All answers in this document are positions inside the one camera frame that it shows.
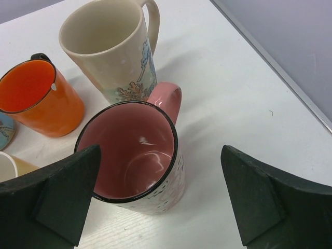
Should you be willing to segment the pink ceramic mug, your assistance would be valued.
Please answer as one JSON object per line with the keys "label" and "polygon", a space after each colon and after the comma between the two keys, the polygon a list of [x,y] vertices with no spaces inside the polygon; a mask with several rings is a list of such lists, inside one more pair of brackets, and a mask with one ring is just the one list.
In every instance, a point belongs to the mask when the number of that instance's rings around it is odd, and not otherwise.
{"label": "pink ceramic mug", "polygon": [[164,213],[184,194],[184,159],[175,127],[181,88],[160,82],[147,101],[124,101],[94,115],[75,150],[97,144],[101,163],[93,196],[147,215]]}

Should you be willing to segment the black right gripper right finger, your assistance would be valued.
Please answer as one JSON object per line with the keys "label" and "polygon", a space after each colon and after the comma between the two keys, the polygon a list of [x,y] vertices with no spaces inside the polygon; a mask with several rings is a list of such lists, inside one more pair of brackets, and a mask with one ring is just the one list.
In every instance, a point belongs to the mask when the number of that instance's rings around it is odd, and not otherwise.
{"label": "black right gripper right finger", "polygon": [[331,248],[331,187],[224,145],[221,165],[242,245]]}

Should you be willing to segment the orange ceramic mug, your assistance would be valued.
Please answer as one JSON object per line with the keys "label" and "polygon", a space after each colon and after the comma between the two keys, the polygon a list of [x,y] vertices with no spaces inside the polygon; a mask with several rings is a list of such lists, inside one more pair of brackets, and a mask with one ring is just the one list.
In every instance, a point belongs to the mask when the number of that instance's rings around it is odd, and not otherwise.
{"label": "orange ceramic mug", "polygon": [[85,106],[44,53],[11,68],[1,78],[1,112],[48,137],[74,131]]}

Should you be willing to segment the blue ceramic mug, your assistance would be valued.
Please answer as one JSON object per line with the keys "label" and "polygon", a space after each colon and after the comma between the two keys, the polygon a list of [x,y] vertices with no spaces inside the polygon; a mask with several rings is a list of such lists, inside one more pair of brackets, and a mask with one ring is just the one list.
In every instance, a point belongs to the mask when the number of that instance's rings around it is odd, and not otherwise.
{"label": "blue ceramic mug", "polygon": [[2,151],[10,144],[16,133],[15,121],[4,113],[1,113],[0,133],[0,148]]}

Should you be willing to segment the cream coral-pattern mug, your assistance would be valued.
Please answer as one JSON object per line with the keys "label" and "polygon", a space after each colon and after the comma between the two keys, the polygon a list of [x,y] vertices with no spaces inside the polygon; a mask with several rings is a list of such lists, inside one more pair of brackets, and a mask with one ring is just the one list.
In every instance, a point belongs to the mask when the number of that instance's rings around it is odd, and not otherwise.
{"label": "cream coral-pattern mug", "polygon": [[155,1],[92,1],[64,21],[59,43],[109,103],[146,101],[159,27]]}

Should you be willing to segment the beige speckled ceramic mug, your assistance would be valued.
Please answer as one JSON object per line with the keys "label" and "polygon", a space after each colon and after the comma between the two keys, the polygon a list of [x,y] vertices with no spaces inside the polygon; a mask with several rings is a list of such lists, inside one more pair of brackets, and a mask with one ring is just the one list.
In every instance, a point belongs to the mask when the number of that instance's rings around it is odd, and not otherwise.
{"label": "beige speckled ceramic mug", "polygon": [[20,158],[1,151],[1,183],[39,169],[39,167]]}

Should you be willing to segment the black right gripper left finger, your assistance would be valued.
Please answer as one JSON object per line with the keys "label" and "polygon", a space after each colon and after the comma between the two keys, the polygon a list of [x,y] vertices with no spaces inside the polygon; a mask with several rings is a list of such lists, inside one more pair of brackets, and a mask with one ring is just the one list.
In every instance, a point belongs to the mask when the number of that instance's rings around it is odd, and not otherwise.
{"label": "black right gripper left finger", "polygon": [[79,245],[101,163],[99,145],[1,183],[1,248]]}

